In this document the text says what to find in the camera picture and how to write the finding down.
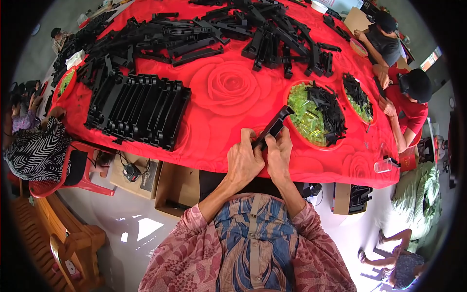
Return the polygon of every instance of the dark gray t-shirt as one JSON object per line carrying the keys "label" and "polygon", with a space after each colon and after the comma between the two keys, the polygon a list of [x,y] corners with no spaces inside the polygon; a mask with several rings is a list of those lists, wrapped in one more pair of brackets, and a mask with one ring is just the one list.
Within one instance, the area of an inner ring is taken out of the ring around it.
{"label": "dark gray t-shirt", "polygon": [[378,27],[376,27],[376,23],[369,25],[368,29],[370,31],[365,34],[367,39],[378,53],[381,54],[389,67],[394,65],[401,56],[399,39],[383,36]]}

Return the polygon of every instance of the clear plastic cup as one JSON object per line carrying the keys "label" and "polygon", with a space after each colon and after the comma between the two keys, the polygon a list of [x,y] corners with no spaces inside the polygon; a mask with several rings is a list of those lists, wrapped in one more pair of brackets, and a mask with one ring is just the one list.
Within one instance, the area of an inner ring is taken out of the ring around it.
{"label": "clear plastic cup", "polygon": [[380,161],[376,162],[375,166],[374,166],[374,169],[375,169],[376,173],[391,171],[392,170],[391,158],[388,157],[388,158],[386,158],[384,160],[380,160]]}

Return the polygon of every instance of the window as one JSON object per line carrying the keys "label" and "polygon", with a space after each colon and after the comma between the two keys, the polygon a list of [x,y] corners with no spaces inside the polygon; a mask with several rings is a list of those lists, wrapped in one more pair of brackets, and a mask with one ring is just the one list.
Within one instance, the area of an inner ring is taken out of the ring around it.
{"label": "window", "polygon": [[430,68],[436,62],[436,60],[438,60],[438,58],[441,57],[441,55],[442,55],[442,52],[438,46],[436,47],[435,51],[431,53],[431,55],[428,56],[425,62],[423,62],[420,65],[420,69],[422,69],[423,71],[428,70],[428,68]]}

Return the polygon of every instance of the black cap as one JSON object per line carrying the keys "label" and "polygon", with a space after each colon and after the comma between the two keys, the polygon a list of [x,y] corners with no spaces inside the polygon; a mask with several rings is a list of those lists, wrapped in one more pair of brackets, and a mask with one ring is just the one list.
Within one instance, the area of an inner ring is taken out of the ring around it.
{"label": "black cap", "polygon": [[52,30],[52,32],[50,33],[50,37],[51,38],[54,38],[56,35],[58,35],[58,33],[60,32],[60,30],[62,30],[61,28],[54,28]]}
{"label": "black cap", "polygon": [[432,83],[422,69],[414,69],[405,76],[409,86],[408,94],[420,103],[426,103],[432,98]]}
{"label": "black cap", "polygon": [[390,34],[397,29],[396,21],[394,17],[392,17],[386,11],[379,10],[375,14],[375,23],[381,27],[384,32]]}

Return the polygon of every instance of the tiled floor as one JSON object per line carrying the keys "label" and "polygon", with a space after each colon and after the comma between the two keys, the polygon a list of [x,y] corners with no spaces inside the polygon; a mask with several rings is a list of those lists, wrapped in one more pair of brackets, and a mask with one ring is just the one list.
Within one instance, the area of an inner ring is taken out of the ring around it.
{"label": "tiled floor", "polygon": [[[94,176],[92,181],[113,188],[108,180],[99,176]],[[371,291],[377,282],[360,276],[361,272],[371,273],[371,268],[362,265],[356,254],[361,246],[369,257],[378,258],[370,251],[376,244],[379,224],[386,221],[394,187],[374,190],[367,211],[353,216],[332,214],[333,184],[324,184],[323,191],[323,199],[316,207],[321,224],[336,242],[358,290]],[[153,200],[119,188],[113,197],[77,188],[59,193],[78,218],[106,232],[107,243],[98,251],[99,269],[106,278],[106,285],[117,292],[136,291],[152,251],[175,227],[177,220],[156,211]],[[384,249],[391,251],[396,244],[388,244]]]}

